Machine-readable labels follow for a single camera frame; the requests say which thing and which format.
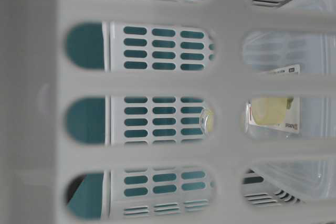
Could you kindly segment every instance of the oblong vent hole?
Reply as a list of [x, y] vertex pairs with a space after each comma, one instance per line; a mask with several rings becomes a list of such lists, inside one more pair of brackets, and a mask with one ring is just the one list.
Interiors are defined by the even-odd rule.
[[102, 199], [103, 173], [83, 174], [67, 187], [65, 202], [76, 217], [96, 220], [101, 218]]
[[124, 191], [126, 197], [144, 196], [146, 194], [148, 194], [146, 187], [129, 188]]
[[76, 65], [87, 69], [104, 69], [102, 23], [85, 23], [67, 35], [66, 52]]
[[126, 126], [144, 126], [148, 124], [148, 120], [145, 118], [126, 119]]
[[182, 107], [181, 112], [183, 114], [201, 113], [203, 107]]
[[155, 59], [174, 59], [175, 56], [176, 55], [174, 52], [160, 52], [160, 51], [153, 52], [153, 58]]
[[173, 63], [164, 63], [164, 62], [156, 62], [152, 65], [155, 70], [174, 70], [176, 68]]
[[197, 97], [182, 97], [181, 102], [183, 103], [202, 103], [203, 99]]
[[147, 33], [147, 29], [145, 27], [135, 27], [135, 26], [127, 26], [124, 28], [125, 34], [137, 34], [137, 35], [145, 35]]
[[125, 97], [124, 101], [126, 103], [146, 103], [148, 101], [147, 97]]
[[146, 176], [130, 176], [124, 179], [126, 185], [136, 185], [147, 183], [148, 178]]
[[175, 173], [156, 174], [153, 176], [154, 182], [165, 182], [165, 181], [173, 181], [173, 180], [176, 180]]
[[176, 190], [177, 190], [177, 187], [175, 185], [155, 186], [153, 188], [153, 193], [167, 194], [167, 193], [173, 193]]
[[152, 45], [153, 47], [173, 48], [176, 44], [169, 40], [154, 40]]
[[181, 134], [188, 136], [188, 135], [202, 135], [203, 132], [200, 128], [187, 128], [187, 129], [182, 129]]
[[145, 40], [145, 39], [127, 38], [127, 39], [124, 39], [124, 44], [126, 46], [144, 47], [144, 46], [147, 45], [147, 40]]
[[176, 32], [170, 29], [156, 28], [152, 30], [152, 34], [155, 36], [162, 36], [162, 37], [174, 37]]
[[199, 118], [182, 118], [181, 123], [182, 124], [199, 124]]
[[124, 111], [126, 115], [145, 115], [148, 109], [145, 107], [128, 107]]
[[146, 62], [137, 62], [137, 61], [127, 61], [124, 63], [126, 69], [146, 69]]
[[204, 182], [185, 183], [182, 185], [182, 190], [184, 191], [201, 190], [204, 188], [205, 188]]
[[181, 59], [183, 60], [203, 60], [204, 55], [203, 54], [192, 54], [189, 52], [184, 52], [181, 54]]
[[174, 114], [176, 112], [176, 108], [174, 107], [155, 107], [153, 108], [154, 114]]
[[66, 113], [66, 129], [78, 142], [105, 143], [105, 98], [86, 98], [75, 102]]
[[146, 137], [148, 132], [146, 130], [128, 130], [124, 135], [125, 137]]
[[186, 173], [182, 173], [181, 177], [183, 179], [195, 179], [195, 178], [204, 178], [205, 177], [205, 172], [198, 170], [195, 172], [186, 172]]
[[187, 71], [199, 71], [203, 70], [204, 66], [201, 64], [182, 64], [181, 69]]
[[204, 44], [198, 42], [182, 42], [181, 48], [202, 50], [204, 48]]
[[143, 50], [125, 50], [124, 55], [128, 58], [146, 58], [147, 52]]
[[203, 39], [204, 33], [199, 32], [199, 31], [182, 31], [181, 37], [182, 38]]
[[176, 123], [175, 118], [154, 118], [154, 125], [174, 125]]
[[175, 97], [154, 97], [153, 102], [155, 103], [174, 103], [176, 101]]
[[174, 136], [176, 135], [176, 130], [174, 129], [159, 129], [153, 131], [154, 136]]

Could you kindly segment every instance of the teal fabric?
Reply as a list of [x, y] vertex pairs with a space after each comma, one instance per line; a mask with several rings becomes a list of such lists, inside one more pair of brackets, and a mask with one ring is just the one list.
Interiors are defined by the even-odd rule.
[[67, 113], [67, 130], [80, 143], [105, 143], [105, 98], [86, 98]]
[[68, 208], [82, 219], [100, 219], [102, 207], [103, 174], [89, 174], [82, 181]]
[[78, 66], [104, 69], [104, 42], [101, 23], [86, 23], [70, 31], [66, 41], [68, 57]]

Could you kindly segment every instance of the clear plastic container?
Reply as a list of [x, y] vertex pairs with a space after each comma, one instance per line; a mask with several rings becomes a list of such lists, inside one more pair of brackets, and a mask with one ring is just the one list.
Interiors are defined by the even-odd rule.
[[[336, 12], [336, 0], [293, 0], [281, 9]], [[285, 31], [258, 31], [244, 45], [244, 61], [258, 71], [299, 64], [303, 74], [334, 74], [336, 36]], [[256, 139], [283, 141], [298, 137], [335, 136], [336, 100], [300, 98], [300, 133], [247, 125], [247, 134]], [[303, 201], [336, 197], [336, 160], [274, 162], [253, 168], [269, 182]]]

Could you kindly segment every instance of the white plastic crate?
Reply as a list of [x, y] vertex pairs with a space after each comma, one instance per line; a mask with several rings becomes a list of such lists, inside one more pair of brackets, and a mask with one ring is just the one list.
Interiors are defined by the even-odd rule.
[[[331, 33], [335, 17], [314, 11], [249, 8], [246, 0], [4, 0], [0, 13], [6, 34], [0, 40], [4, 94], [0, 184], [3, 223], [82, 223], [65, 207], [74, 177], [125, 167], [197, 165], [214, 175], [211, 207], [192, 215], [113, 220], [115, 223], [319, 223], [335, 220], [333, 202], [255, 210], [242, 197], [241, 179], [258, 162], [332, 157], [336, 145], [323, 137], [255, 143], [240, 130], [246, 99], [275, 95], [335, 96], [333, 76], [260, 78], [243, 64], [241, 46], [250, 31], [290, 30]], [[76, 67], [64, 44], [83, 22], [182, 26], [211, 34], [213, 65], [202, 71], [112, 71]], [[83, 146], [66, 132], [69, 107], [85, 97], [201, 97], [216, 114], [215, 130], [194, 145]], [[92, 223], [108, 223], [99, 220]]]

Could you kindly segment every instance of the white label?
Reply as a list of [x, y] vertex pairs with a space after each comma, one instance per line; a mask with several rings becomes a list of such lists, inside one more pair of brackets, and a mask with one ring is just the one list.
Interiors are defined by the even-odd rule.
[[[270, 70], [267, 72], [263, 72], [262, 74], [299, 74], [300, 73], [300, 65], [292, 65], [287, 66], [284, 68], [277, 68], [274, 70]], [[246, 106], [246, 116], [248, 118], [248, 123], [250, 125], [255, 125], [259, 127], [279, 130], [279, 131], [285, 131], [289, 133], [296, 133], [298, 134], [300, 132], [300, 98], [294, 97], [290, 109], [286, 110], [286, 117], [285, 120], [277, 125], [258, 125], [254, 119], [253, 115], [251, 113], [251, 104], [247, 103]]]

